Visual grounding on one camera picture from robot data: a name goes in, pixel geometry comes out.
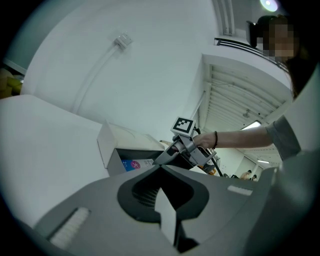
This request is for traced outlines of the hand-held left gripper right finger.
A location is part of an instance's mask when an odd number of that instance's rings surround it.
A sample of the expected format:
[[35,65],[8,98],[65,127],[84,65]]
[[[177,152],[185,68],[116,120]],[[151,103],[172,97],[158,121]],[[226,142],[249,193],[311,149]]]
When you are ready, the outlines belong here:
[[[182,198],[192,187],[179,218],[177,248],[161,256],[298,256],[317,210],[317,154],[305,152],[266,169],[257,182],[206,177],[164,166],[182,182]],[[190,212],[200,209],[196,218]]]

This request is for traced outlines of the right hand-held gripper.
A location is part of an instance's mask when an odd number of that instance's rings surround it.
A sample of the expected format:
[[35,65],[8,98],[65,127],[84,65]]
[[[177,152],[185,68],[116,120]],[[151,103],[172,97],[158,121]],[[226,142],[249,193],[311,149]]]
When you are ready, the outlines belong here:
[[215,172],[217,153],[196,145],[194,133],[200,135],[201,132],[195,120],[178,116],[171,131],[174,134],[172,141],[159,141],[167,148],[153,161],[153,165],[183,166],[186,161],[189,166],[197,166],[205,173]]

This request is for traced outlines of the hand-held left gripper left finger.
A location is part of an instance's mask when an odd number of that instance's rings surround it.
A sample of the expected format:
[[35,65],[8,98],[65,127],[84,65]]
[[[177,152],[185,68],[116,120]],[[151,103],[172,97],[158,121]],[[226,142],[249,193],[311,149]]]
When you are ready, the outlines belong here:
[[158,166],[92,182],[48,211],[35,230],[60,255],[176,256],[158,212],[144,203],[151,185],[136,183]]

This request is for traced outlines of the blue and white carton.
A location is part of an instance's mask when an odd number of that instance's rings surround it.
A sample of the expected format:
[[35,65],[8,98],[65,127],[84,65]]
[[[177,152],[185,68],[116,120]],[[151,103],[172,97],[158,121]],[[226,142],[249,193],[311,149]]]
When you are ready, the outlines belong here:
[[123,159],[121,162],[127,172],[151,167],[154,163],[152,159]]

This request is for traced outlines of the grey cardboard box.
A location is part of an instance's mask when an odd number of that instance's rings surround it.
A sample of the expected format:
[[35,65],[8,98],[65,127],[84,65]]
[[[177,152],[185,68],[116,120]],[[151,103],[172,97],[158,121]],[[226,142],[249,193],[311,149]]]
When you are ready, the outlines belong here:
[[105,122],[97,136],[101,159],[109,176],[126,173],[122,160],[152,159],[165,147],[149,134]]

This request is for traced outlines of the person's right forearm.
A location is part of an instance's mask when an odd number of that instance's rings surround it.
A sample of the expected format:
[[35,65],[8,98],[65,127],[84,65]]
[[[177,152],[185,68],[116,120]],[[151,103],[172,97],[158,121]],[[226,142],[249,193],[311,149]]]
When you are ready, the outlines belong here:
[[216,148],[253,149],[268,147],[273,143],[263,126],[238,131],[219,131],[217,134]]

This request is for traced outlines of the person's right hand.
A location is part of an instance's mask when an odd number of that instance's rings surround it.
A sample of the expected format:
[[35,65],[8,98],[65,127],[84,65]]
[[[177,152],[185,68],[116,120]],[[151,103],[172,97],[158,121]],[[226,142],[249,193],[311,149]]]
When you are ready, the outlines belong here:
[[215,134],[214,132],[202,133],[193,137],[193,142],[197,147],[202,147],[206,149],[213,149],[215,144]]

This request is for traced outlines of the person's grey clothing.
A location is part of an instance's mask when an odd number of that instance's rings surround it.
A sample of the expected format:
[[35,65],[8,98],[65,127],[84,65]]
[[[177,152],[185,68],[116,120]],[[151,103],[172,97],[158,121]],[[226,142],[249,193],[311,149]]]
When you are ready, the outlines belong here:
[[284,115],[266,127],[282,161],[296,156],[301,147],[297,137]]

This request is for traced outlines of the yellow bin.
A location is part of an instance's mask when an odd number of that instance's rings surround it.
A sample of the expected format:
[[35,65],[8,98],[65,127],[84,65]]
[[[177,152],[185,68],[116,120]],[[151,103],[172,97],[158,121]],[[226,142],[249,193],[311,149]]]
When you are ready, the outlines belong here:
[[21,94],[23,82],[15,77],[7,77],[7,86],[11,88],[11,94],[18,96]]

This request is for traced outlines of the round ceiling lamp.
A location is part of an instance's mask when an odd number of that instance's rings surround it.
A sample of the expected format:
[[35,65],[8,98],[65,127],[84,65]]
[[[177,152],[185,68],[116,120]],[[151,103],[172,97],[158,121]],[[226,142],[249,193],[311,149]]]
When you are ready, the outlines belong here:
[[269,12],[275,12],[278,10],[278,3],[276,0],[259,0],[260,4]]

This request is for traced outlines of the white wall conduit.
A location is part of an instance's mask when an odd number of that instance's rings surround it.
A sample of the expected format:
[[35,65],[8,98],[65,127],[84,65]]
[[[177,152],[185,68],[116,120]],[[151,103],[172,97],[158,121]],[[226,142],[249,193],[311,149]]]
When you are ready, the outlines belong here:
[[108,59],[114,55],[115,52],[117,52],[120,49],[120,47],[116,44],[112,45],[110,48],[107,49],[107,51],[99,57],[99,59],[94,63],[94,65],[89,69],[87,74],[84,77],[84,80],[82,81],[79,90],[77,91],[75,95],[75,99],[71,105],[71,112],[73,114],[77,114],[78,110],[80,108],[80,105],[88,92],[90,86],[96,79],[96,76],[101,71],[103,66],[107,63]]

